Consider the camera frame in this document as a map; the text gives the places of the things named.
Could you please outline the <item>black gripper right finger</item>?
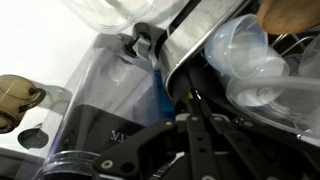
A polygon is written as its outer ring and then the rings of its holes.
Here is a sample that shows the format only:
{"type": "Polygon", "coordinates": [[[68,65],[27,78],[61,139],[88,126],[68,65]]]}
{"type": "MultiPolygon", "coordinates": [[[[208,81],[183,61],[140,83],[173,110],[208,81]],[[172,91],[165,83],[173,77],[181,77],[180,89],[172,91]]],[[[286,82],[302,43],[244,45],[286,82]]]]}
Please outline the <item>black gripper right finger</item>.
{"type": "Polygon", "coordinates": [[[208,106],[206,100],[201,96],[198,90],[195,91],[195,95],[198,99],[198,104],[201,108],[201,111],[205,117],[211,117],[213,115],[210,107],[208,106]]]}

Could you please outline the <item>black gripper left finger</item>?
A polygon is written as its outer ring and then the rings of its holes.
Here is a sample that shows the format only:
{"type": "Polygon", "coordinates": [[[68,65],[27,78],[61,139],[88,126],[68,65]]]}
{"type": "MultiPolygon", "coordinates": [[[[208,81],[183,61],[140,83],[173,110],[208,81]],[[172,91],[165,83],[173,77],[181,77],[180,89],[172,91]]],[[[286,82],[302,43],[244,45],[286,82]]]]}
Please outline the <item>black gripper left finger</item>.
{"type": "Polygon", "coordinates": [[[185,104],[185,111],[190,113],[192,116],[199,116],[200,112],[197,105],[197,100],[193,97],[191,91],[186,92],[181,101],[185,104]]]}

